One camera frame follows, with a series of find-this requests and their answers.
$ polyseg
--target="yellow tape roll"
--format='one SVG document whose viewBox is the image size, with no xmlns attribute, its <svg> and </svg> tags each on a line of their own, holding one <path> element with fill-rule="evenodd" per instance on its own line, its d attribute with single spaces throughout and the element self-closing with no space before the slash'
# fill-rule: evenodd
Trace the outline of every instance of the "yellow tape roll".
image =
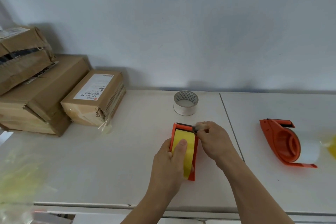
<svg viewBox="0 0 336 224">
<path fill-rule="evenodd" d="M 173 142 L 173 147 L 172 147 L 172 154 L 174 155 L 174 149 L 181 141 L 182 139 L 185 139 L 188 143 L 187 146 L 187 152 L 185 153 L 184 157 L 184 162 L 183 162 L 183 176 L 185 179 L 188 179 L 190 172 L 191 172 L 191 166 L 193 164 L 193 157 L 194 157 L 194 148 L 195 148 L 195 134 L 192 132 L 187 132 L 184 130 L 175 130 L 175 135 L 174 135 L 174 142 Z"/>
</svg>

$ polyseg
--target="large cardboard box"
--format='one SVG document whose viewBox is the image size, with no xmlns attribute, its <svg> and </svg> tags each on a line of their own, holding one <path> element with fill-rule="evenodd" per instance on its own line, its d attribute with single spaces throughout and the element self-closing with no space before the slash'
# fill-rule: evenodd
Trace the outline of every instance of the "large cardboard box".
<svg viewBox="0 0 336 224">
<path fill-rule="evenodd" d="M 75 123 L 100 126 L 113 117 L 125 93 L 121 72 L 91 70 L 61 104 Z"/>
<path fill-rule="evenodd" d="M 89 70 L 82 56 L 57 55 L 52 68 L 0 96 L 1 127 L 61 136 L 71 122 L 61 100 Z"/>
<path fill-rule="evenodd" d="M 38 28 L 0 31 L 0 95 L 51 65 L 54 59 Z"/>
</svg>

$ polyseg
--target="tabletop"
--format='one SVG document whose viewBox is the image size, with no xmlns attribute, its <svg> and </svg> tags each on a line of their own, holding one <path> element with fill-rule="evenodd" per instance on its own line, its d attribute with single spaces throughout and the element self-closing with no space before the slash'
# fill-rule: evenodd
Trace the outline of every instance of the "tabletop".
<svg viewBox="0 0 336 224">
<path fill-rule="evenodd" d="M 336 135 L 336 95 L 221 93 L 246 164 L 290 213 L 336 214 L 336 159 L 321 149 L 317 169 L 288 167 L 272 152 L 259 120 L 291 120 L 317 140 Z"/>
<path fill-rule="evenodd" d="M 173 109 L 174 91 L 129 90 L 111 121 L 111 133 L 72 124 L 60 137 L 15 132 L 0 147 L 0 162 L 16 152 L 43 160 L 40 204 L 132 207 L 144 196 L 153 156 L 170 138 L 174 122 L 212 120 L 223 126 L 238 150 L 220 94 L 196 92 L 198 109 L 181 116 Z M 168 210 L 236 212 L 229 182 L 199 143 L 195 182 L 184 181 Z"/>
</svg>

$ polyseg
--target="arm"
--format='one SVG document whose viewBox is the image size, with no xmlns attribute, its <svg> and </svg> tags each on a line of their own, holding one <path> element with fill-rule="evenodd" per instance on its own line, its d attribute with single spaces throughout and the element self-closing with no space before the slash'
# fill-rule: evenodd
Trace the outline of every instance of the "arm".
<svg viewBox="0 0 336 224">
<path fill-rule="evenodd" d="M 214 122 L 197 132 L 205 153 L 226 175 L 242 224 L 294 224 L 235 150 L 228 133 Z"/>
<path fill-rule="evenodd" d="M 174 156 L 166 140 L 154 156 L 152 174 L 145 197 L 120 224 L 156 224 L 170 201 L 179 191 L 183 180 L 183 161 L 187 141 L 181 140 Z"/>
</svg>

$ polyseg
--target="forearm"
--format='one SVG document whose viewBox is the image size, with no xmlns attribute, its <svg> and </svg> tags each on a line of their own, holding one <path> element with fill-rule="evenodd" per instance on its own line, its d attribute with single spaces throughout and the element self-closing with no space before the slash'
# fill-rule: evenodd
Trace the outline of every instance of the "forearm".
<svg viewBox="0 0 336 224">
<path fill-rule="evenodd" d="M 148 192 L 120 224 L 157 224 L 168 205 L 161 195 Z"/>
<path fill-rule="evenodd" d="M 238 154 L 217 165 L 229 180 L 242 224 L 294 224 Z"/>
</svg>

